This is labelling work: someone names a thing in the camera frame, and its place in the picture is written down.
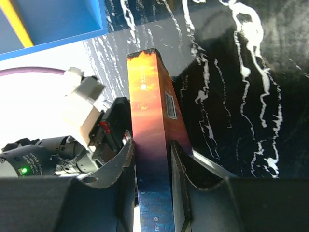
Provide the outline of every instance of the green led indicator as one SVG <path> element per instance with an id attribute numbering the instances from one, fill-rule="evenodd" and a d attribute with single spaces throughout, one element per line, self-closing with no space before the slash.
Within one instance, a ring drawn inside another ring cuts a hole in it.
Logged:
<path id="1" fill-rule="evenodd" d="M 28 171 L 27 168 L 23 168 L 23 169 L 21 170 L 22 173 L 26 173 L 27 171 Z"/>

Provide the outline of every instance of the barcode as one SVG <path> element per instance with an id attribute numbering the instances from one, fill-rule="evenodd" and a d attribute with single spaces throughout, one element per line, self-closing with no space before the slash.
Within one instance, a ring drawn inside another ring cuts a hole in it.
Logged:
<path id="1" fill-rule="evenodd" d="M 165 92 L 165 98 L 166 98 L 166 108 L 168 112 L 168 117 L 171 119 L 177 119 L 173 96 Z"/>

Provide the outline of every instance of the black cylinder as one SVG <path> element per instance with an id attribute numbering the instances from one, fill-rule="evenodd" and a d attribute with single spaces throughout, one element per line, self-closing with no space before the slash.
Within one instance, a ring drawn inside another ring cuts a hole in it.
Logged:
<path id="1" fill-rule="evenodd" d="M 56 165 L 46 148 L 27 145 L 0 154 L 0 176 L 13 176 L 1 172 L 14 171 L 17 176 L 54 175 Z"/>

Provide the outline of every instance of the cable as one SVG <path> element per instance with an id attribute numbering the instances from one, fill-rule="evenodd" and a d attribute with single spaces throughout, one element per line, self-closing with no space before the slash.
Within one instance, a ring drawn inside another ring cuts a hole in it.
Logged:
<path id="1" fill-rule="evenodd" d="M 0 70 L 0 76 L 6 76 L 10 74 L 17 74 L 17 73 L 32 73 L 32 72 L 63 75 L 65 71 L 61 69 L 53 69 L 53 68 L 45 68 L 45 67 L 18 67 L 18 68 Z"/>

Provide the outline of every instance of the marble table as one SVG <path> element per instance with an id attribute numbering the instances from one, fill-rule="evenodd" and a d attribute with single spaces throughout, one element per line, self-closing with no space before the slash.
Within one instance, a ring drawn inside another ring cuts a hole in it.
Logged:
<path id="1" fill-rule="evenodd" d="M 127 54 L 156 47 L 193 148 L 244 177 L 309 177 L 309 0 L 106 0 L 84 42 L 105 95 Z"/>

